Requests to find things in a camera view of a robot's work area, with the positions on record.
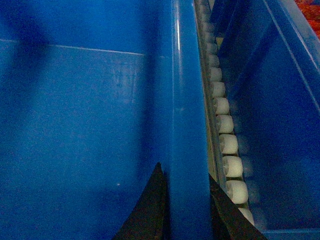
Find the blue container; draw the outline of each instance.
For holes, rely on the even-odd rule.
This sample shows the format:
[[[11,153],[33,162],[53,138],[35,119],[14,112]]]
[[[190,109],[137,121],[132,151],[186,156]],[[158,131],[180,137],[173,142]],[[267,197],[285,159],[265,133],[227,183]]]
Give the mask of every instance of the blue container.
[[[272,240],[320,239],[320,40],[293,0],[215,4],[256,226]]]
[[[193,1],[0,4],[0,239],[111,239],[157,162],[213,239]]]

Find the blue plastic wall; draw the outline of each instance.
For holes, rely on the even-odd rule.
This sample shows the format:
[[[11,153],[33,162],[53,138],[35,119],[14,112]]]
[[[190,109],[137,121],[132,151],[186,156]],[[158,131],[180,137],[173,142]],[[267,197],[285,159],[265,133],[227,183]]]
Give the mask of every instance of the blue plastic wall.
[[[238,0],[224,34],[218,55],[256,226],[307,239],[272,231],[320,227],[320,40],[293,0]]]
[[[0,239],[111,239],[157,162],[171,239],[213,239],[193,2],[0,4]]]

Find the blue plastic bin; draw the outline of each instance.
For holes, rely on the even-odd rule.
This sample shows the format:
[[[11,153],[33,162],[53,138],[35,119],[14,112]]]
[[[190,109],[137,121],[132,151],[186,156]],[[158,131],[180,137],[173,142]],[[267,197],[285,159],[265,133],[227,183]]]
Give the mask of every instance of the blue plastic bin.
[[[320,40],[293,0],[216,0],[211,20],[256,226],[320,239]]]
[[[111,239],[157,162],[171,239],[212,239],[193,1],[0,4],[0,239]]]

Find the blue plastic surface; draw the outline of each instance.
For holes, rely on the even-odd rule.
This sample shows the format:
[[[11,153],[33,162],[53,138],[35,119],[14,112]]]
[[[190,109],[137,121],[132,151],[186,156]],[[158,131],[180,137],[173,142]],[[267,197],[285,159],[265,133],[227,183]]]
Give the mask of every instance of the blue plastic surface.
[[[238,0],[224,34],[218,55],[256,226],[270,239],[307,238],[320,227],[320,40],[293,0]]]
[[[0,239],[111,239],[156,162],[171,239],[213,239],[193,2],[0,9]]]

